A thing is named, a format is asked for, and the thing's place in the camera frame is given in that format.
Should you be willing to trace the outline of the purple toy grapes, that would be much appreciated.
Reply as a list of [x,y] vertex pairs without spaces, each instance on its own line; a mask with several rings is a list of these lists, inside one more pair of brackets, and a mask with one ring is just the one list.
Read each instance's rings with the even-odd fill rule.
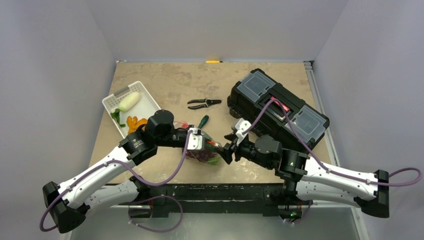
[[210,150],[188,150],[185,158],[190,160],[196,160],[201,163],[212,162],[217,154]]

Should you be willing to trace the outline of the clear zip top bag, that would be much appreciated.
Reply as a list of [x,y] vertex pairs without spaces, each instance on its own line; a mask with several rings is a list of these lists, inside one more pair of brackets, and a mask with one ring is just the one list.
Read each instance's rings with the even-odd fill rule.
[[[194,131],[194,137],[196,137],[196,130],[199,129],[198,126],[189,124],[185,121],[174,121],[174,127],[176,129],[186,129],[189,130],[190,128],[193,128]],[[210,166],[218,166],[221,162],[223,162],[223,158],[217,153],[217,148],[221,147],[222,145],[213,140],[213,138],[204,132],[203,130],[200,130],[203,142],[202,149],[192,149],[193,146],[188,146],[189,149],[186,151],[186,155],[184,157],[184,160],[190,160],[190,161],[196,161],[199,163],[203,163]]]

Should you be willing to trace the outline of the orange toy carrot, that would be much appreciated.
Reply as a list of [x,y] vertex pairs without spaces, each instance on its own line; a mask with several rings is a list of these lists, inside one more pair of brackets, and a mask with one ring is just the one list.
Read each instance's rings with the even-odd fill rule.
[[214,147],[221,147],[221,144],[219,142],[215,142],[215,141],[207,141],[208,144],[214,146]]

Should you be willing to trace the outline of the green toy cabbage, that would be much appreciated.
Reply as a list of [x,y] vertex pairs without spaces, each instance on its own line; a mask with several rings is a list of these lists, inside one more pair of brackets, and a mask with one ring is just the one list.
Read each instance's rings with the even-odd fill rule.
[[206,164],[211,165],[211,166],[217,166],[221,161],[222,161],[222,157],[220,155],[215,155],[215,156],[210,157],[206,161]]

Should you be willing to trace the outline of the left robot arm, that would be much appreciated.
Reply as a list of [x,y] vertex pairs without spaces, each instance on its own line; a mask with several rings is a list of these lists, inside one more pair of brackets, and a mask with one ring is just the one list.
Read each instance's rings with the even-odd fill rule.
[[[80,226],[87,214],[101,207],[132,201],[138,205],[146,203],[149,191],[145,186],[160,187],[170,182],[180,171],[188,151],[203,150],[205,143],[199,128],[176,128],[170,111],[156,111],[96,164],[67,181],[51,181],[43,186],[46,210],[39,229],[68,233]],[[134,167],[155,156],[159,147],[181,148],[182,156],[170,177],[150,182]]]

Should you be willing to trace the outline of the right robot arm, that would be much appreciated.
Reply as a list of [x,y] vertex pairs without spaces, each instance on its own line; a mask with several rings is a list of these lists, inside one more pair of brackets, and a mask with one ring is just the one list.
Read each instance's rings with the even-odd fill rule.
[[344,203],[376,218],[390,216],[389,173],[385,170],[358,172],[327,163],[318,163],[305,153],[284,148],[269,135],[255,142],[247,137],[216,146],[215,151],[227,164],[244,158],[283,179],[287,186],[280,196],[288,204],[296,200],[323,200]]

